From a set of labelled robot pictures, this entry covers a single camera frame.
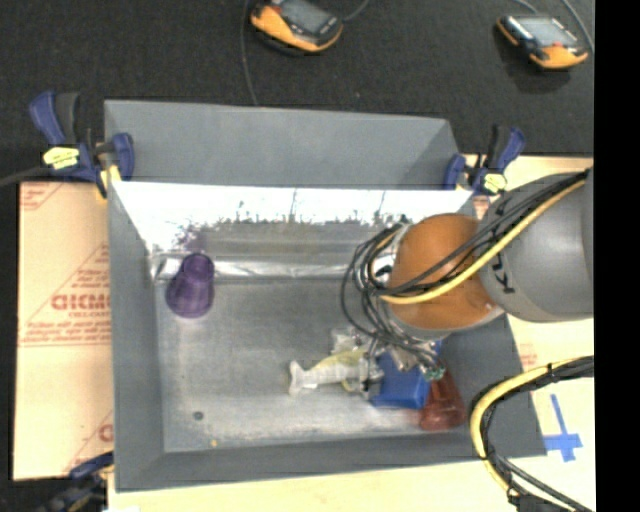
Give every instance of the black wire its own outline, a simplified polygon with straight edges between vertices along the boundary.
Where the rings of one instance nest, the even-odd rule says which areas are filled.
[[[482,245],[485,245],[489,243],[488,241],[480,244],[478,247],[481,247]],[[429,290],[432,290],[433,288],[438,288],[439,286],[448,283],[449,281],[451,281],[452,279],[455,279],[456,277],[458,277],[463,271],[460,272],[456,272],[460,267],[462,267],[464,265],[464,263],[467,261],[467,259],[469,259],[469,257],[471,257],[474,254],[475,249],[472,248],[465,256],[463,256],[453,267],[451,267],[451,269],[444,275],[442,276],[440,279],[437,279],[436,281],[431,281],[430,283],[420,283],[418,282],[417,284],[411,286],[411,288],[407,289],[405,292],[403,293],[394,293],[393,295],[396,297],[411,297],[413,294],[417,293],[424,293],[427,292]]]
[[[529,2],[526,2],[525,0],[513,0],[513,1],[518,5],[522,5],[523,7],[526,7],[534,14],[538,13],[537,9],[533,5],[531,5]]]
[[[424,347],[424,340],[412,337],[392,324],[390,319],[383,314],[385,310],[379,303],[380,299],[369,293],[369,289],[364,280],[369,279],[370,276],[366,272],[361,273],[362,264],[360,261],[363,258],[370,260],[372,254],[379,254],[380,243],[388,237],[389,240],[383,244],[384,247],[387,247],[392,243],[393,235],[405,225],[406,223],[404,222],[397,223],[356,247],[351,262],[341,281],[340,305],[349,323],[360,332],[372,338],[372,346],[377,346],[379,342],[384,346],[392,345],[400,347],[409,354],[414,355],[418,361],[427,368],[437,369],[442,366],[438,355],[434,351],[429,351]],[[360,310],[370,328],[365,327],[355,320],[347,307],[346,289],[349,282],[352,282],[354,288],[360,293]]]
[[[429,277],[431,274],[433,274],[436,271],[440,270],[442,267],[444,267],[451,260],[455,259],[457,256],[459,256],[465,250],[470,250],[469,252],[473,253],[473,251],[476,248],[476,242],[479,239],[483,238],[487,233],[490,232],[490,227],[493,227],[494,224],[497,225],[497,224],[502,223],[502,222],[504,222],[504,218],[496,219],[496,221],[491,223],[490,226],[487,226],[486,228],[482,229],[480,232],[478,232],[476,235],[474,235],[471,239],[467,240],[464,244],[460,245],[458,248],[456,248],[454,251],[449,253],[446,257],[441,259],[438,263],[432,265],[427,270],[425,270],[422,273],[418,274],[414,278],[402,283],[401,285],[398,285],[398,286],[395,286],[395,287],[392,287],[392,288],[384,288],[384,290],[382,290],[382,291],[380,291],[378,293],[380,295],[399,295],[399,294],[406,294],[406,293],[411,293],[411,292],[416,292],[416,291],[425,291],[425,290],[427,290],[429,288],[434,288],[436,285],[439,285],[439,284],[446,283],[446,282],[450,281],[452,279],[452,277],[451,277],[450,273],[447,273],[445,276],[441,277],[440,280],[437,283],[422,283],[421,282],[424,279],[426,279],[427,277]]]
[[[585,26],[584,22],[582,21],[582,18],[576,12],[576,10],[573,8],[573,6],[569,3],[568,0],[561,0],[561,2],[564,4],[564,6],[567,8],[567,10],[571,13],[571,16],[573,16],[573,19],[576,21],[576,23],[580,27],[580,30],[582,30],[582,34],[584,35],[584,37],[587,40],[587,44],[589,45],[589,49],[591,50],[591,53],[593,53],[595,55],[595,53],[596,53],[596,45],[593,42],[593,39],[591,38],[591,34],[589,34],[589,31],[587,30],[587,27]]]
[[[508,233],[513,228],[513,226],[518,221],[520,221],[522,219],[522,217],[525,217],[527,215],[527,213],[529,213],[529,211],[535,209],[537,206],[542,204],[549,197],[551,197],[551,196],[555,195],[556,193],[560,192],[561,190],[564,190],[565,188],[571,186],[575,181],[577,181],[577,180],[569,179],[566,182],[565,181],[561,182],[560,186],[559,186],[559,184],[551,185],[548,188],[540,191],[539,193],[534,194],[530,198],[528,198],[528,199],[526,199],[526,200],[524,200],[524,201],[522,201],[520,203],[517,203],[514,207],[510,208],[509,211],[505,211],[505,213],[503,215],[501,215],[499,217],[496,217],[496,219],[494,219],[494,221],[492,221],[491,223],[488,223],[483,229],[479,230],[471,239],[469,239],[467,242],[462,244],[456,250],[451,252],[447,257],[443,258],[440,262],[438,262],[437,264],[433,265],[431,268],[427,269],[422,274],[416,276],[415,278],[411,279],[410,281],[407,281],[403,285],[400,285],[400,286],[395,287],[393,289],[386,290],[385,294],[387,294],[387,295],[390,295],[390,294],[396,295],[398,293],[406,293],[406,292],[409,292],[409,291],[413,291],[411,289],[412,287],[414,287],[415,285],[420,284],[420,281],[422,281],[423,279],[425,279],[426,277],[428,277],[432,273],[434,273],[437,270],[439,270],[440,268],[442,268],[444,265],[449,263],[452,259],[454,259],[457,256],[459,256],[466,249],[471,249],[472,251],[475,251],[477,249],[477,247],[478,247],[476,242],[478,242],[479,240],[482,240],[488,234],[492,235],[492,237],[494,238],[494,240],[493,240],[494,243],[498,242],[506,233]],[[507,227],[505,229],[503,229],[500,233],[493,233],[494,227],[505,223],[506,221],[510,220],[514,216],[517,216],[517,219],[514,222],[508,224]],[[443,276],[443,278],[441,278],[441,280],[440,280],[440,283],[447,282],[448,280],[451,280],[451,279],[452,279],[451,276],[448,276],[448,279],[447,279],[447,276]],[[435,287],[434,283],[432,283],[430,285],[427,285],[427,289],[428,288],[433,288],[433,287]]]
[[[520,495],[531,494],[527,489],[523,486],[519,485],[517,482],[513,480],[513,475],[515,474],[519,478],[529,482],[531,485],[537,487],[542,490],[549,496],[553,497],[559,502],[562,502],[572,509],[581,511],[581,512],[590,512],[590,509],[586,508],[584,505],[576,502],[575,500],[565,496],[564,494],[556,491],[550,486],[542,483],[538,479],[529,475],[527,472],[523,471],[511,461],[499,455],[493,444],[489,439],[489,430],[491,427],[491,423],[493,420],[493,415],[495,410],[497,409],[498,404],[505,402],[509,398],[529,391],[535,391],[537,389],[543,388],[549,384],[572,380],[577,378],[585,378],[585,377],[593,377],[595,375],[595,358],[594,356],[586,356],[574,361],[569,361],[565,364],[558,366],[557,368],[552,368],[549,366],[549,369],[546,373],[539,376],[538,378],[532,380],[531,382],[523,383],[516,388],[509,390],[504,395],[500,396],[496,399],[492,404],[487,407],[484,411],[481,421],[480,421],[480,435],[482,439],[482,444],[485,449],[485,453],[487,454],[487,460],[491,463],[491,465],[495,468],[495,470],[500,474],[500,476],[511,486],[512,489],[516,490]],[[499,385],[502,382],[505,382],[509,379],[503,379],[498,383],[494,383],[485,390],[478,393],[474,399],[472,400],[472,409],[475,408],[479,400],[485,396],[491,389],[495,386]]]
[[[251,80],[251,71],[249,69],[249,61],[247,59],[247,48],[245,41],[245,27],[249,20],[247,18],[249,14],[249,5],[253,0],[246,0],[242,7],[242,22],[240,24],[240,58],[242,60],[242,70],[244,72],[244,80],[247,83],[247,89],[249,90],[249,94],[251,95],[251,101],[254,106],[259,107],[260,104],[258,102],[258,97],[253,89],[253,81]]]
[[[344,17],[342,18],[342,22],[343,22],[343,23],[349,23],[349,22],[353,21],[357,16],[359,16],[359,15],[360,15],[360,13],[361,13],[362,11],[364,11],[364,10],[365,10],[365,8],[367,7],[367,5],[369,5],[369,1],[370,1],[370,0],[364,0],[364,1],[363,1],[363,2],[358,6],[358,8],[357,8],[355,11],[353,11],[351,14],[348,14],[347,16],[344,16]]]

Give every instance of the blue clamp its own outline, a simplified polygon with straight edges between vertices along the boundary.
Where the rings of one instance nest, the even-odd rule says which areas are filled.
[[[494,125],[487,156],[474,167],[466,165],[463,155],[457,153],[449,160],[445,169],[443,188],[455,190],[461,186],[473,195],[497,195],[506,187],[504,171],[525,146],[524,134],[515,127]]]
[[[35,508],[34,512],[78,512],[96,501],[106,505],[106,485],[99,472],[112,464],[113,452],[108,452],[73,468],[69,472],[73,485]]]
[[[117,133],[110,142],[95,149],[90,149],[85,142],[77,142],[73,133],[77,98],[76,93],[45,91],[31,101],[29,115],[38,131],[53,146],[44,154],[44,162],[49,166],[51,175],[63,180],[79,179],[95,183],[102,196],[106,197],[106,181],[97,157],[112,153],[120,179],[128,181],[133,176],[135,166],[133,141],[129,134]]]

